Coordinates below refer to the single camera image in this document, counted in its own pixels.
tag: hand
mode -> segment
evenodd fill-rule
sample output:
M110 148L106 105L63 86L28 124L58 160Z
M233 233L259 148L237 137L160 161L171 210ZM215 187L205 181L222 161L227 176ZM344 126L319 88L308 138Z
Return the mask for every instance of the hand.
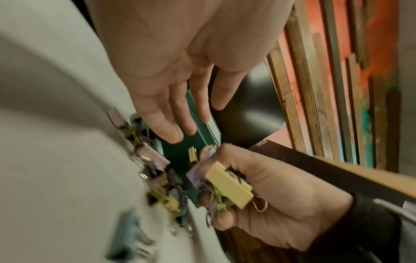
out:
M201 151L201 159L210 149ZM269 203L264 212L249 203L243 210L232 207L216 214L213 225L221 231L238 226L269 245L306 251L352 204L347 192L294 166L237 146L222 145L201 164L201 174L216 161L245 175L253 191ZM201 205L209 207L209 197L202 194L198 198Z
M293 0L88 0L98 35L137 113L170 143L196 132L188 80L199 117L222 110L245 74L275 45Z

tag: black sleeve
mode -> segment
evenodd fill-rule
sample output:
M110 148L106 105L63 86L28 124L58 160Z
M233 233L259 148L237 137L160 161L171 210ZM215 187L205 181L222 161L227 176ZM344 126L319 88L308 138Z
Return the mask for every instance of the black sleeve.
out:
M308 254L332 253L347 247L371 251L384 263L399 262L401 220L373 200L353 194L350 210L318 237Z

